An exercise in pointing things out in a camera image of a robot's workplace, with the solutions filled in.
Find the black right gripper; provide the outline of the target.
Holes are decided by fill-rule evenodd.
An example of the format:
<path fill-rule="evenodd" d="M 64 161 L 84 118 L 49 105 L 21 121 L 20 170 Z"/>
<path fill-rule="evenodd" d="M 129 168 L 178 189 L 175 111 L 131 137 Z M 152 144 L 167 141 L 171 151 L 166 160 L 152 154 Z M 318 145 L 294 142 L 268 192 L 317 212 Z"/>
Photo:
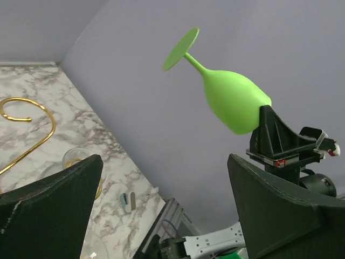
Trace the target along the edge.
<path fill-rule="evenodd" d="M 279 178 L 300 184 L 300 173 L 310 163 L 320 162 L 315 152 L 322 130 L 303 127 L 299 133 L 288 127 L 269 105 L 259 108 L 259 126 L 252 132 L 246 154 Z"/>

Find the clear wine glass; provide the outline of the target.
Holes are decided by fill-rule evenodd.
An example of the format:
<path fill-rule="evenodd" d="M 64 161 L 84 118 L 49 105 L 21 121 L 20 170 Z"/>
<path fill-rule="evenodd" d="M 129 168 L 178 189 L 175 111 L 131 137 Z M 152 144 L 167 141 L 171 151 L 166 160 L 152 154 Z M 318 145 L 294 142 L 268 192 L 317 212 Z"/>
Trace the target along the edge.
<path fill-rule="evenodd" d="M 86 232 L 80 259 L 109 259 L 105 243 L 92 230 Z"/>

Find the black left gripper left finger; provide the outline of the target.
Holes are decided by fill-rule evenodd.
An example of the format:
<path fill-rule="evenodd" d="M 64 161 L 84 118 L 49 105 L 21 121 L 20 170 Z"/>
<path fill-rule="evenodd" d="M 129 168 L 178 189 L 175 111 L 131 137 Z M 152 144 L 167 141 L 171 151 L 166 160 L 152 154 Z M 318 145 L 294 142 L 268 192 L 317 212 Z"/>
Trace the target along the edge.
<path fill-rule="evenodd" d="M 1 194 L 1 258 L 79 258 L 103 165 L 94 154 Z"/>

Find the green plastic goblet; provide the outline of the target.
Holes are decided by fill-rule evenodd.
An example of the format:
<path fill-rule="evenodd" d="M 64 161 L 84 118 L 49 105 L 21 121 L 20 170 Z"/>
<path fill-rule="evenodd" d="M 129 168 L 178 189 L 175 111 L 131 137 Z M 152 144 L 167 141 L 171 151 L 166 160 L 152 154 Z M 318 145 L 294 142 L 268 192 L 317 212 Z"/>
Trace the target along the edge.
<path fill-rule="evenodd" d="M 204 93 L 215 116 L 237 135 L 248 134 L 259 126 L 259 109 L 272 105 L 270 97 L 242 74 L 211 70 L 188 53 L 199 34 L 194 27 L 176 44 L 162 69 L 167 71 L 185 58 L 202 76 Z"/>

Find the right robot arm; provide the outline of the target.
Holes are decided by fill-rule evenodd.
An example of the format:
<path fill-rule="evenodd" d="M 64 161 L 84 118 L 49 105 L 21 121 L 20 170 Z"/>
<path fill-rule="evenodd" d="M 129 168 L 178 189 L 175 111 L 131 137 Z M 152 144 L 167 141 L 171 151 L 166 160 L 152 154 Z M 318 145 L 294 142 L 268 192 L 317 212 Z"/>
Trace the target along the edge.
<path fill-rule="evenodd" d="M 249 160 L 231 154 L 229 178 L 239 221 L 201 236 L 164 240 L 157 258 L 201 258 L 245 248 L 249 258 L 344 258 L 344 201 L 332 180 L 307 165 L 340 148 L 321 129 L 292 131 L 268 106 L 259 110 Z"/>

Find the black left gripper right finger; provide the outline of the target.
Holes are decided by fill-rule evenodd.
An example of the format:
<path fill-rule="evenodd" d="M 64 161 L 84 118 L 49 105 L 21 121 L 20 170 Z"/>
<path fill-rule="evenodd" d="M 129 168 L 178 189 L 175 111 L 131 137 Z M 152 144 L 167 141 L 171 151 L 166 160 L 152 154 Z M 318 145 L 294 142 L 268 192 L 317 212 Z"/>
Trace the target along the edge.
<path fill-rule="evenodd" d="M 344 200 L 304 189 L 230 154 L 249 258 L 344 258 Z"/>

